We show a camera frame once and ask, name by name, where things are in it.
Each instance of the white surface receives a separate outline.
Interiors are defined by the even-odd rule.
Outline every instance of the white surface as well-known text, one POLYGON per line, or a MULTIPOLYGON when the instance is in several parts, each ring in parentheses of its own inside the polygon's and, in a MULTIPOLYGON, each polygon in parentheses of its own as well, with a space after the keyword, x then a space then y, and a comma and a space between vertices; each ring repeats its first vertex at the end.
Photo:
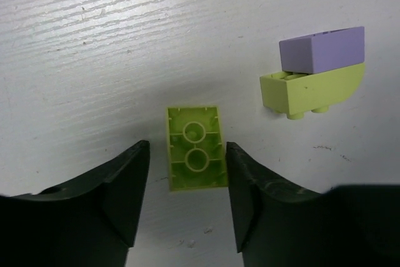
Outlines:
POLYGON ((0 3, 0 191, 37 193, 149 139, 127 266, 243 265, 226 189, 168 194, 166 106, 220 105, 226 140, 316 191, 400 181, 398 0, 0 3), (367 71, 353 97, 301 121, 262 107, 279 40, 358 25, 367 71))

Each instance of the purple lego brick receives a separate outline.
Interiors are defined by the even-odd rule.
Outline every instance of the purple lego brick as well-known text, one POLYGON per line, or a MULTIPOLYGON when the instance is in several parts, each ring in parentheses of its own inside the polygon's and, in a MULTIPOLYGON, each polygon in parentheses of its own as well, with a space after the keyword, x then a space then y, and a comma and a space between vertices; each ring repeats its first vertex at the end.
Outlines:
POLYGON ((364 26, 279 42, 282 70, 315 74, 364 62, 364 26))

